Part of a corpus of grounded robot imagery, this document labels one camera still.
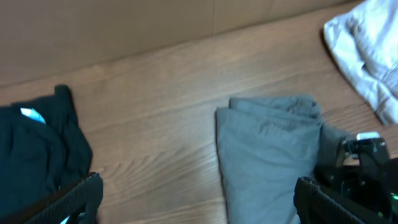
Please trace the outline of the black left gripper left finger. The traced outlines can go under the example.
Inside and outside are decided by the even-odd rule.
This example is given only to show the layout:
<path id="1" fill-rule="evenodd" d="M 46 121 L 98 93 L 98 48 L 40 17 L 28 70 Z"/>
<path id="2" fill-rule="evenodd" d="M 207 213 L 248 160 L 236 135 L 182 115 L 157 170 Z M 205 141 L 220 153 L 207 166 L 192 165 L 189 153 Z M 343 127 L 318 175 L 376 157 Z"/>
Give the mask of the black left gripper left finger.
<path id="1" fill-rule="evenodd" d="M 97 222 L 103 199 L 103 180 L 90 172 L 75 183 L 1 219 L 1 223 L 81 223 Z"/>

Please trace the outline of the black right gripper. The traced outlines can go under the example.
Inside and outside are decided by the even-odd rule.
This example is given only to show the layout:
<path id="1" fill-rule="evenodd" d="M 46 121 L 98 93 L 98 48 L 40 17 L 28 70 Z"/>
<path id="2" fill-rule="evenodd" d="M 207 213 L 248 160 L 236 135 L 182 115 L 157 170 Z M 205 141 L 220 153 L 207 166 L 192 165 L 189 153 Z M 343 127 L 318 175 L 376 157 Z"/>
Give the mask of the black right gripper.
<path id="1" fill-rule="evenodd" d="M 348 158 L 358 166 L 344 166 Z M 397 223 L 397 159 L 378 132 L 341 139 L 334 166 L 316 166 L 315 181 L 374 212 L 393 214 Z"/>

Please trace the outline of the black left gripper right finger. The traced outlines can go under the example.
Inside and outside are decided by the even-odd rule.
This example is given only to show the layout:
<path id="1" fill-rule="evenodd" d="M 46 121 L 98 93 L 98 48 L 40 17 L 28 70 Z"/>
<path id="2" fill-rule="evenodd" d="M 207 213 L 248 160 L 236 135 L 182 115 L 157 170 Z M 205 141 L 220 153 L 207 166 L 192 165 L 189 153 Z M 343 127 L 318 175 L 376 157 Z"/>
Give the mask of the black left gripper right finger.
<path id="1" fill-rule="evenodd" d="M 301 223 L 394 223 L 393 214 L 374 212 L 309 177 L 300 177 L 294 190 L 294 206 Z"/>

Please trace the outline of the grey shorts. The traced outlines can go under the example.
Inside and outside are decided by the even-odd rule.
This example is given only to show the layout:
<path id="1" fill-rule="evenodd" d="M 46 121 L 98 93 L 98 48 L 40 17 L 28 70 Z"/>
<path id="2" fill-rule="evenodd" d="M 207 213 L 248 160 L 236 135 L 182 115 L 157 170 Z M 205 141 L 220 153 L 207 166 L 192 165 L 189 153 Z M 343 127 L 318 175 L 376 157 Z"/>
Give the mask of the grey shorts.
<path id="1" fill-rule="evenodd" d="M 297 179 L 332 163 L 346 131 L 310 96 L 232 98 L 215 116 L 228 221 L 298 223 Z"/>

